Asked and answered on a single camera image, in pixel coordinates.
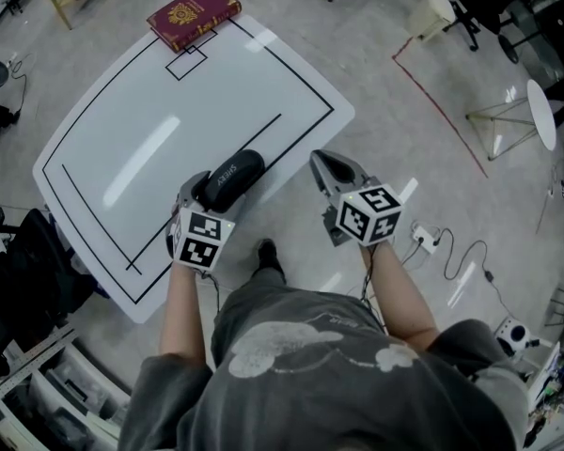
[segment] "black wire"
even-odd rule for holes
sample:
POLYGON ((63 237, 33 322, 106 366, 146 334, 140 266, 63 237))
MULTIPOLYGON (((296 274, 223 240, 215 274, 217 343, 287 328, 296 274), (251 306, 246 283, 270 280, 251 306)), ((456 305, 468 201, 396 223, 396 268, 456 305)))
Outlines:
POLYGON ((372 274, 374 273, 374 253, 376 252, 376 249, 378 249, 378 244, 374 244, 373 246, 370 246, 368 248, 369 266, 368 271, 366 272, 366 276, 364 277, 364 284, 361 289, 360 301, 363 303, 366 309, 378 320, 380 325, 383 327, 383 330, 386 332, 386 326, 383 324, 383 319, 368 299, 368 284, 372 280, 372 274))
POLYGON ((449 235, 451 236, 451 246, 449 247, 449 256, 447 257, 447 262, 445 263, 445 269, 443 270, 443 276, 445 277, 445 279, 447 281, 453 281, 458 275, 460 275, 460 272, 462 271, 462 265, 463 262, 465 261, 466 257, 468 256, 468 254, 470 253, 470 251, 472 249, 474 249, 474 246, 477 245, 478 243, 481 243, 482 245, 485 246, 485 256, 482 259, 482 270, 483 271, 487 271, 487 268, 485 267, 485 262, 487 261, 487 253, 489 252, 489 247, 487 246, 487 242, 482 241, 482 240, 478 240, 478 241, 474 241, 472 243, 472 245, 470 245, 470 247, 468 247, 468 249, 466 250, 466 252, 464 253, 462 260, 460 261, 460 266, 458 267, 458 270, 455 272, 455 274, 453 274, 452 277, 449 277, 447 275, 447 269, 449 267, 449 262, 451 261, 451 258, 453 257, 453 244, 455 242, 455 236, 453 235, 453 232, 451 232, 451 229, 449 228, 444 228, 441 231, 441 235, 439 236, 439 239, 436 240, 437 245, 441 243, 441 239, 443 238, 445 232, 448 232, 449 235))
POLYGON ((368 292, 368 284, 372 280, 372 274, 374 273, 374 253, 376 252, 376 249, 378 249, 378 244, 375 244, 373 247, 368 248, 369 266, 368 271, 366 272, 366 277, 364 277, 364 285, 361 288, 361 301, 363 303, 367 303, 366 305, 368 305, 369 303, 366 293, 368 292))
POLYGON ((415 253, 418 251, 418 249, 422 247, 422 242, 418 241, 417 242, 417 246, 415 247, 415 250, 409 255, 407 256, 404 260, 402 260, 401 264, 405 265, 405 263, 410 260, 413 256, 415 256, 415 253))
POLYGON ((453 235, 453 232, 451 232, 451 229, 449 228, 444 228, 441 231, 441 235, 439 236, 439 239, 437 239, 436 245, 439 245, 439 243, 441 242, 441 239, 443 238, 443 235, 445 234, 445 232, 448 232, 449 235, 451 236, 451 246, 449 247, 449 256, 447 257, 447 262, 445 264, 445 269, 443 270, 443 276, 445 277, 445 279, 447 281, 453 281, 462 271, 462 265, 463 262, 466 259, 466 256, 468 256, 468 254, 470 253, 470 251, 474 248, 475 245, 477 245, 479 242, 481 244, 483 244, 485 246, 485 256, 482 259, 482 264, 480 265, 480 267, 482 268, 483 272, 485 273, 485 280, 491 285, 491 287, 493 289, 495 289, 495 292, 497 293, 497 298, 499 299, 499 302, 501 303, 501 305, 503 306, 504 309, 506 309, 506 312, 509 314, 509 316, 513 319, 518 320, 513 314, 512 312, 509 310, 509 308, 506 306, 506 303, 504 303, 503 298, 501 297, 501 291, 499 290, 499 288, 494 284, 493 282, 493 275, 491 274, 491 272, 485 267, 485 262, 487 261, 487 254, 489 253, 489 246, 487 245, 487 242, 482 241, 482 240, 478 240, 478 241, 474 241, 472 243, 472 245, 470 245, 470 247, 468 247, 468 249, 466 250, 466 252, 464 253, 462 260, 460 261, 460 266, 458 267, 458 270, 456 271, 456 273, 453 275, 453 277, 449 277, 447 275, 447 267, 449 266, 449 261, 451 260, 451 257, 453 256, 453 243, 455 242, 455 236, 453 235))
POLYGON ((512 313, 511 311, 508 309, 508 307, 506 306, 506 304, 504 303, 503 298, 501 297, 501 292, 499 291, 499 289, 497 288, 497 286, 492 282, 492 281, 487 281, 489 282, 489 284, 491 284, 491 287, 493 289, 495 289, 495 292, 497 292, 497 298, 499 299, 499 302, 501 303, 501 305, 504 306, 504 309, 506 309, 506 312, 509 314, 509 316, 514 319, 514 320, 518 320, 512 313))
POLYGON ((215 287, 215 296, 217 298, 217 314, 219 314, 219 283, 217 282, 217 279, 215 279, 207 271, 199 271, 199 274, 202 279, 211 279, 213 282, 213 286, 215 287))
POLYGON ((25 57, 19 60, 15 65, 13 65, 12 71, 10 72, 10 77, 14 80, 19 80, 23 78, 25 79, 23 81, 23 95, 21 96, 21 106, 19 107, 19 110, 17 112, 21 112, 21 109, 23 109, 23 104, 25 102, 25 92, 27 91, 27 74, 22 73, 21 75, 17 75, 17 73, 19 73, 19 70, 21 70, 21 66, 23 65, 24 60, 30 55, 31 54, 27 54, 25 57))

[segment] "white device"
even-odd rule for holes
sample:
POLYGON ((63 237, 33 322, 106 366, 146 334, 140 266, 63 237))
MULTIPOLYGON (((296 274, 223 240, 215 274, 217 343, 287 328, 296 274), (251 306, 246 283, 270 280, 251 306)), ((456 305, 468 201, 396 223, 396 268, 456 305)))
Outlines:
POLYGON ((390 185, 377 185, 340 196, 337 227, 364 246, 389 239, 403 206, 390 185))
POLYGON ((420 243, 420 247, 422 247, 422 249, 426 250, 429 254, 434 254, 437 246, 434 245, 432 235, 429 234, 422 225, 415 228, 412 237, 414 238, 414 241, 420 243))
POLYGON ((519 320, 506 318, 495 331, 495 337, 504 350, 511 350, 511 355, 525 350, 531 335, 528 328, 519 320))

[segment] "black and white marker cube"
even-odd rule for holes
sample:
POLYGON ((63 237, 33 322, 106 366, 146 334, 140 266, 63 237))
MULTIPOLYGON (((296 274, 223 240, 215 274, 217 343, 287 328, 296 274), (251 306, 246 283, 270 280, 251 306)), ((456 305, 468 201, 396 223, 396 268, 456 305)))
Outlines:
POLYGON ((180 208, 173 232, 173 258, 185 266, 212 271, 234 223, 180 208))
POLYGON ((362 245, 372 245, 393 235, 402 211, 389 185, 368 187, 340 197, 337 227, 362 245))

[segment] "floor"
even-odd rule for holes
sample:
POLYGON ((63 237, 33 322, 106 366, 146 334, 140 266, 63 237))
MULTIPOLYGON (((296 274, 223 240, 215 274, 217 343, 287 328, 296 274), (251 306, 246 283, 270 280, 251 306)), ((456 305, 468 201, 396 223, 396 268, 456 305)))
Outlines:
MULTIPOLYGON (((0 58, 7 60, 13 52, 25 56, 22 70, 29 82, 19 124, 0 135, 0 204, 42 206, 31 175, 41 149, 89 86, 147 32, 147 16, 169 1, 86 0, 68 10, 74 13, 70 32, 48 0, 29 0, 24 14, 3 19, 0 58)), ((480 51, 470 52, 460 28, 428 43, 413 40, 394 58, 410 37, 406 21, 419 0, 241 1, 244 12, 272 29, 355 107, 355 120, 327 148, 356 159, 399 191, 411 178, 419 182, 395 239, 399 256, 414 249, 413 220, 423 221, 431 232, 435 226, 451 228, 456 243, 449 273, 456 272, 472 242, 485 240, 486 267, 504 303, 533 332, 542 330, 548 301, 564 274, 559 183, 538 232, 537 227, 552 176, 564 176, 563 150, 558 142, 549 152, 539 139, 531 139, 491 163, 464 118, 469 110, 520 97, 528 78, 525 67, 512 65, 484 30, 480 51)), ((21 90, 22 81, 10 81, 0 89, 0 102, 17 108, 21 90)), ((365 273, 357 246, 331 245, 321 224, 325 205, 304 166, 247 215, 215 271, 222 299, 250 275, 255 243, 264 236, 277 242, 292 286, 357 295, 365 273)), ((11 222, 23 218, 24 210, 7 211, 11 222)), ((495 328, 507 312, 480 270, 483 246, 477 245, 460 276, 449 282, 443 276, 446 239, 431 257, 418 251, 406 268, 441 329, 468 318, 495 328), (471 261, 474 271, 465 272, 471 261)), ((199 291, 209 339, 215 293, 204 283, 199 291)), ((135 325, 115 304, 95 295, 72 319, 91 352, 131 386, 142 360, 157 350, 163 314, 161 308, 135 325)))

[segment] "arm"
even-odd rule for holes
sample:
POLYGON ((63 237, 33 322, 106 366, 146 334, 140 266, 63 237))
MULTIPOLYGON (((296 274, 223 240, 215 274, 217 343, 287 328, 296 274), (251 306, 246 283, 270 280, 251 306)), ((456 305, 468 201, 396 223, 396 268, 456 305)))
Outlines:
MULTIPOLYGON (((369 251, 361 252, 369 269, 369 251)), ((427 349, 439 331, 422 294, 388 242, 378 244, 373 259, 372 287, 388 333, 416 350, 427 349)))
POLYGON ((205 340, 198 311, 195 272, 173 262, 161 332, 161 354, 178 354, 188 361, 205 364, 205 340))

